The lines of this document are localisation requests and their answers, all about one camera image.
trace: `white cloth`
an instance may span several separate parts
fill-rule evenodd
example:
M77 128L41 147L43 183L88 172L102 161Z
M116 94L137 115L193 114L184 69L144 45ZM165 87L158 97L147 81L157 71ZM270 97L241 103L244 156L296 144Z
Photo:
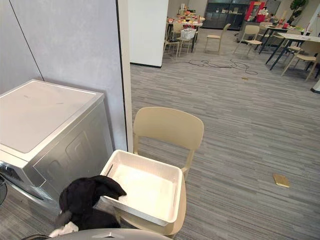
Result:
M78 232L79 228L72 221L68 222L68 224L64 225L62 228L55 229L52 233L50 233L49 237L54 238L64 234L70 234L73 232Z

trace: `black cable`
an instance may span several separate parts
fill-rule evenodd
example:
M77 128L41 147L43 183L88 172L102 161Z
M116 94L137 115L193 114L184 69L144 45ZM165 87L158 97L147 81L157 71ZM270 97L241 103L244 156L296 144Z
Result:
M185 64L191 64L198 67L211 67L211 68L220 68L220 69L237 69L240 71L244 71L246 74L249 75L258 75L258 72L249 70L249 66L245 63L233 61L230 59L230 65L226 66L220 66L215 63L209 62L208 60L194 60L191 59L189 61L164 61L164 63L168 64L178 64L178 63L185 63Z

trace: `gold object on floor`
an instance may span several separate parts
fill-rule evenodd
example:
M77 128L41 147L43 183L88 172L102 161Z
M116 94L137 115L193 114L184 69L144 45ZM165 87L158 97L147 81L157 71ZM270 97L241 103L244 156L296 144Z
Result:
M274 173L273 179L275 181L275 184L282 186L282 187L290 188L289 180L288 180L288 178L286 178L286 176Z

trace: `white laundry basket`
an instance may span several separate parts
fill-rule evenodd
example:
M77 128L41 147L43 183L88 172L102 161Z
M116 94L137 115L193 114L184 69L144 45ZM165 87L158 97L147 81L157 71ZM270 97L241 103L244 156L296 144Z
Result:
M181 30L181 38L182 39L192 39L196 34L196 30L192 29L192 28L187 28L187 29L183 29Z
M177 220L183 181L180 168L116 150L101 175L118 182L127 193L119 200L103 196L102 201L160 226Z

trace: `potted plant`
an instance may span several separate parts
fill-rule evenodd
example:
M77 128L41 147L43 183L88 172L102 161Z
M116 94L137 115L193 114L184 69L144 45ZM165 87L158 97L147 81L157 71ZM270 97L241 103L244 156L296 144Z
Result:
M291 17L289 18L289 20L287 21L288 24L291 25L291 23L300 16L300 14L302 13L303 10L303 6L306 5L306 3L308 2L308 0L293 0L291 5L290 5L290 9L293 10L293 13L291 15Z

